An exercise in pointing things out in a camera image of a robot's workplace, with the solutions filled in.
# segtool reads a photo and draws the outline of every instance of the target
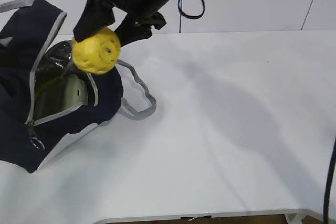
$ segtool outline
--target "gray strap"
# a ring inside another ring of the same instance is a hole
[[[147,87],[147,85],[143,82],[143,80],[140,79],[140,77],[138,76],[137,72],[135,71],[134,67],[130,64],[128,64],[125,61],[122,60],[118,60],[117,62],[119,65],[128,68],[132,75],[133,78],[135,80],[136,83],[138,83],[144,90],[145,92],[145,96],[147,97],[147,99],[149,100],[149,102],[151,103],[151,106],[143,111],[137,111],[135,108],[133,108],[128,101],[126,100],[126,98],[122,97],[121,98],[121,105],[128,110],[128,112],[130,112],[133,116],[135,116],[138,119],[145,119],[148,116],[152,115],[155,110],[156,110],[156,99],[150,94],[149,89]]]
[[[14,0],[0,5],[0,13],[21,7],[31,6],[34,0]]]
[[[0,44],[7,47],[10,41],[13,39],[13,37],[8,37],[4,39],[0,39]]]

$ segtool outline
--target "yellow ball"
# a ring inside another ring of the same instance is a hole
[[[120,48],[116,33],[105,27],[82,42],[72,38],[72,59],[85,72],[104,74],[116,65]]]

